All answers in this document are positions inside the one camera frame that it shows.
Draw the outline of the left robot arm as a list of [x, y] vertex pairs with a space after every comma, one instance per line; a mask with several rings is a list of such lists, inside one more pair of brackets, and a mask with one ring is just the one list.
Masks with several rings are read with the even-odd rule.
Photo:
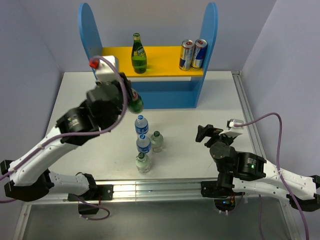
[[116, 73], [110, 81], [99, 80], [86, 99], [60, 117], [49, 133], [27, 154], [0, 163], [1, 179], [8, 177], [4, 192], [8, 202], [32, 202], [49, 193], [73, 194], [91, 200], [98, 187], [91, 174], [63, 175], [49, 168], [67, 153], [113, 130], [128, 104], [137, 100], [126, 75]]

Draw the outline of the green glass bottle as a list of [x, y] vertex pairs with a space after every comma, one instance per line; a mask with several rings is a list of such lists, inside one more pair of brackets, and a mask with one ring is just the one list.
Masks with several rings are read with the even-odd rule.
[[143, 74], [147, 70], [147, 55], [141, 42], [139, 33], [133, 34], [133, 46], [131, 51], [131, 63], [137, 74]]
[[131, 113], [139, 114], [144, 109], [144, 103], [141, 96], [138, 94], [136, 90], [131, 89], [132, 97], [128, 101], [128, 110]]

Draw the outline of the blue-label water bottle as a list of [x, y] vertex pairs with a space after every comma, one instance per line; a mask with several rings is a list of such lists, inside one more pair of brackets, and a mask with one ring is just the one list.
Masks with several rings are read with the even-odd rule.
[[149, 131], [148, 120], [143, 115], [138, 115], [134, 122], [134, 128], [137, 136], [141, 134], [147, 134]]
[[152, 148], [150, 138], [144, 133], [140, 134], [136, 140], [136, 147], [139, 153], [149, 155]]

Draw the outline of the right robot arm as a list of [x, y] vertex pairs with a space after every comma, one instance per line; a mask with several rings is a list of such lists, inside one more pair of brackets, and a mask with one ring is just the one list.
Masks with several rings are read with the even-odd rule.
[[242, 135], [242, 127], [229, 124], [227, 130], [213, 125], [198, 126], [196, 142], [204, 138], [218, 171], [216, 180], [201, 182], [201, 195], [205, 198], [223, 198], [241, 193], [264, 195], [288, 200], [294, 209], [313, 212], [320, 208], [318, 175], [302, 176], [277, 166], [250, 152], [236, 151], [235, 138]]

